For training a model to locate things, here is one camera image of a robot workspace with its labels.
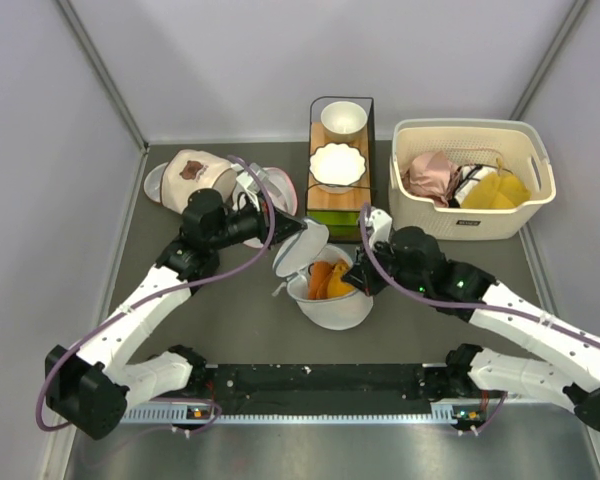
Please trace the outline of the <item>white scalloped plate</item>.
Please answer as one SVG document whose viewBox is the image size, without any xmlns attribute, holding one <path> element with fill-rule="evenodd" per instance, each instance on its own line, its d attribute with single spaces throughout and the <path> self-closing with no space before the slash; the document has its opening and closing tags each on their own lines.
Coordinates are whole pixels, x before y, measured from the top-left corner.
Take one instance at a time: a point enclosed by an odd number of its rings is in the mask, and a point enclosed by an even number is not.
<svg viewBox="0 0 600 480">
<path fill-rule="evenodd" d="M 319 147 L 310 157 L 309 171 L 318 184 L 350 187 L 366 173 L 366 160 L 361 152 L 347 144 L 329 143 Z"/>
</svg>

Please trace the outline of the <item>pink garment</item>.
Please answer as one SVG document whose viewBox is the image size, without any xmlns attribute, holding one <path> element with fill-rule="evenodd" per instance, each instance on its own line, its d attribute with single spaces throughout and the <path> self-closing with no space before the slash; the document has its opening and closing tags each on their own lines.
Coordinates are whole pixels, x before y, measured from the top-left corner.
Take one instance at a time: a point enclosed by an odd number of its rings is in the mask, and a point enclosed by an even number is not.
<svg viewBox="0 0 600 480">
<path fill-rule="evenodd" d="M 446 208 L 459 176 L 460 167 L 443 151 L 437 151 L 426 152 L 414 158 L 401 178 L 408 193 L 430 199 L 436 206 Z"/>
</svg>

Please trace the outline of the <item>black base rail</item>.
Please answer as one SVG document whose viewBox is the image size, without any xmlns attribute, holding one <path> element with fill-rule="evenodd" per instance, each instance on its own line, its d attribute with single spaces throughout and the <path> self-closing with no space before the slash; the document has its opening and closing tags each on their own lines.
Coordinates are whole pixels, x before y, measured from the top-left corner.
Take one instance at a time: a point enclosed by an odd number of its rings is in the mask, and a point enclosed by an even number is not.
<svg viewBox="0 0 600 480">
<path fill-rule="evenodd" d="M 396 392 L 439 400 L 448 392 L 442 367 L 421 364 L 219 364 L 205 380 L 217 398 L 280 392 Z"/>
</svg>

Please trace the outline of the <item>pink-trimmed mesh laundry bag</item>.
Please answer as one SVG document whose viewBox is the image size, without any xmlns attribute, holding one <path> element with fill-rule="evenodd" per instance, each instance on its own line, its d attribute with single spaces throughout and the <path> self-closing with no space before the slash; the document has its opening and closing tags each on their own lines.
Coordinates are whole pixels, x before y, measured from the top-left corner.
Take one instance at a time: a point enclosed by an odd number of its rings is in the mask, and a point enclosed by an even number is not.
<svg viewBox="0 0 600 480">
<path fill-rule="evenodd" d="M 267 177 L 262 183 L 272 202 L 282 211 L 295 215 L 298 208 L 298 198 L 295 187 L 285 171 L 277 167 L 262 167 Z M 240 208 L 234 206 L 232 209 L 238 211 Z"/>
</svg>

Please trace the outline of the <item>beige bear cap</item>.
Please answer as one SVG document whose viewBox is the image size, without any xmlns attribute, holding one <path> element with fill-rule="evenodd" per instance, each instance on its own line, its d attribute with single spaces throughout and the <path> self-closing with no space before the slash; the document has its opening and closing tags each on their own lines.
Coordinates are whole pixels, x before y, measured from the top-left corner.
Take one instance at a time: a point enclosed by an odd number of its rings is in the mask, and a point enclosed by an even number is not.
<svg viewBox="0 0 600 480">
<path fill-rule="evenodd" d="M 237 173 L 228 160 L 205 151 L 180 150 L 169 162 L 153 168 L 143 184 L 145 195 L 171 211 L 181 214 L 189 197 L 211 188 L 227 200 L 236 184 Z"/>
</svg>

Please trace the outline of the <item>yellow garment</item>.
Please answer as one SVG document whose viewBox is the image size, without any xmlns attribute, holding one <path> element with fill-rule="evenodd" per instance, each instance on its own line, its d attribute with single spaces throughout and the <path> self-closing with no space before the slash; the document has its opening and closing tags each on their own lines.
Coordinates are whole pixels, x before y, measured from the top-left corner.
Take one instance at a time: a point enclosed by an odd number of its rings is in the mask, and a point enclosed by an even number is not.
<svg viewBox="0 0 600 480">
<path fill-rule="evenodd" d="M 515 175 L 490 173 L 481 179 L 460 203 L 463 209 L 515 209 L 531 199 L 531 192 Z"/>
</svg>

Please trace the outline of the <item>yellow orange bra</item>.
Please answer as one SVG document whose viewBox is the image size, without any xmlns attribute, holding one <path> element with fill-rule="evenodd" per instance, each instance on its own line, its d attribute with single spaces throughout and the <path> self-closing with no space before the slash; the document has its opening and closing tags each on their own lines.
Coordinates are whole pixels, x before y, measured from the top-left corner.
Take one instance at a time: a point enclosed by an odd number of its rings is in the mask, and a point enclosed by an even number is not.
<svg viewBox="0 0 600 480">
<path fill-rule="evenodd" d="M 344 260 L 334 264 L 325 287 L 326 299 L 340 298 L 354 291 L 354 287 L 343 280 L 349 269 L 349 264 Z"/>
</svg>

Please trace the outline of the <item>cream plastic laundry basket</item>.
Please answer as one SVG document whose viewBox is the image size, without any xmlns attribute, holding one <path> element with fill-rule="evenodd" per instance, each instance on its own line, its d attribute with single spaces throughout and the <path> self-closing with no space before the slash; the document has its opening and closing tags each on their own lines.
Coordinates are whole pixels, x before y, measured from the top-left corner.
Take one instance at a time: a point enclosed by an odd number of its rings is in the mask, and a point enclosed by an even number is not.
<svg viewBox="0 0 600 480">
<path fill-rule="evenodd" d="M 529 201 L 508 210 L 442 208 L 414 196 L 402 182 L 421 154 L 442 151 L 457 165 L 505 167 L 531 192 Z M 556 196 L 553 168 L 543 141 L 520 121 L 470 118 L 410 119 L 394 129 L 389 163 L 389 215 L 396 229 L 416 226 L 438 240 L 504 240 Z"/>
</svg>

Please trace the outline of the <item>white round bowl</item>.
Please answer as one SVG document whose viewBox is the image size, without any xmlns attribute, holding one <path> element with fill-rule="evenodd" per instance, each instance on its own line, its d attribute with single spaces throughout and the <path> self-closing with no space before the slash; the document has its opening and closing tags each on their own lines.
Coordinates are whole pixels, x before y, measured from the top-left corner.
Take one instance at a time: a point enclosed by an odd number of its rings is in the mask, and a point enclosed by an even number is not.
<svg viewBox="0 0 600 480">
<path fill-rule="evenodd" d="M 320 120 L 327 136 L 337 142 L 351 142 L 367 124 L 367 113 L 352 101 L 335 101 L 325 106 Z"/>
</svg>

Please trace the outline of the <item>black wire wooden rack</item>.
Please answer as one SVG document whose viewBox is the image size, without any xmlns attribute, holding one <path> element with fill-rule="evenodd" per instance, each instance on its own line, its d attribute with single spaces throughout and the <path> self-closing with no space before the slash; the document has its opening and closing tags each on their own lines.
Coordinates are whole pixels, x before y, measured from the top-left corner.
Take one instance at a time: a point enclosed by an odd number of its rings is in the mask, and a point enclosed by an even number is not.
<svg viewBox="0 0 600 480">
<path fill-rule="evenodd" d="M 367 124 L 361 133 L 351 142 L 337 142 L 330 139 L 320 120 L 322 109 L 335 101 L 352 101 L 364 108 L 367 113 Z M 315 151 L 329 143 L 347 144 L 357 148 L 366 160 L 366 173 L 353 186 L 333 187 L 316 182 L 309 171 L 310 157 Z M 305 211 L 308 210 L 342 210 L 358 211 L 363 204 L 375 202 L 375 105 L 374 99 L 362 96 L 322 96 L 314 100 L 310 106 L 309 120 L 309 154 L 307 166 L 307 187 L 305 190 Z"/>
</svg>

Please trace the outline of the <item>white mesh laundry bag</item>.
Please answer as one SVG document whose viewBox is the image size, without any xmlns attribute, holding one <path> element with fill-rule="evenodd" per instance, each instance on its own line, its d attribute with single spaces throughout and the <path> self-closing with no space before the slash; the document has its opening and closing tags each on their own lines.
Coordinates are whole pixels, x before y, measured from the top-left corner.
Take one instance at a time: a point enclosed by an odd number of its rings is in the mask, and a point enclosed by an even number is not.
<svg viewBox="0 0 600 480">
<path fill-rule="evenodd" d="M 344 260 L 353 266 L 352 257 L 328 242 L 326 226 L 307 218 L 307 229 L 281 245 L 273 261 L 273 271 L 283 280 L 281 288 L 316 325 L 329 330 L 347 330 L 358 326 L 371 312 L 373 299 L 354 288 L 349 295 L 326 300 L 309 300 L 308 270 L 315 261 L 332 263 Z"/>
</svg>

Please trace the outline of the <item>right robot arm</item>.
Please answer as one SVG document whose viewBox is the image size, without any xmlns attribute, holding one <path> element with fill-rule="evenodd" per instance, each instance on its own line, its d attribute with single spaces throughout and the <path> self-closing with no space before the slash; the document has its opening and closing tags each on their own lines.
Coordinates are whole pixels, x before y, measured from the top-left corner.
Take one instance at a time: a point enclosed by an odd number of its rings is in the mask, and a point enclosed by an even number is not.
<svg viewBox="0 0 600 480">
<path fill-rule="evenodd" d="M 600 432 L 600 337 L 526 301 L 488 272 L 447 259 L 420 228 L 402 228 L 383 241 L 364 238 L 342 280 L 369 296 L 391 286 L 531 353 L 525 359 L 458 347 L 447 357 L 446 380 L 454 393 L 520 394 L 561 407 Z"/>
</svg>

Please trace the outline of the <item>black white striped garment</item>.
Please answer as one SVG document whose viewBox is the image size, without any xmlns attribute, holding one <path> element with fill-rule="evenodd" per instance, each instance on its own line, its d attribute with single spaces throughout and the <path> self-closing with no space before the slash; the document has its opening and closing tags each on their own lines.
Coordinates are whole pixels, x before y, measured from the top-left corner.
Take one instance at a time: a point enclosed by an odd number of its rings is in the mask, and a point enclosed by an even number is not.
<svg viewBox="0 0 600 480">
<path fill-rule="evenodd" d="M 448 201 L 450 208 L 461 208 L 471 191 L 488 175 L 496 173 L 497 168 L 484 164 L 464 165 L 459 169 L 455 189 Z"/>
</svg>

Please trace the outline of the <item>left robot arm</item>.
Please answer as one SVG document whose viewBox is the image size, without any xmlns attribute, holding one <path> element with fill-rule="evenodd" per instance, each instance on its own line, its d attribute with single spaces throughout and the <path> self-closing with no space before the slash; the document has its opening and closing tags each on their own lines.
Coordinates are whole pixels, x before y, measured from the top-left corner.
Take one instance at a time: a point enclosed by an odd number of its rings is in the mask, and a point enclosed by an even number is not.
<svg viewBox="0 0 600 480">
<path fill-rule="evenodd" d="M 46 356 L 36 407 L 48 407 L 65 425 L 93 440 L 108 436 L 133 407 L 179 390 L 196 396 L 206 387 L 204 360 L 182 346 L 143 363 L 130 359 L 171 312 L 202 286 L 222 280 L 222 249 L 258 239 L 264 248 L 306 230 L 307 224 L 258 193 L 233 211 L 211 188 L 190 195 L 177 237 L 114 313 L 71 347 Z"/>
</svg>

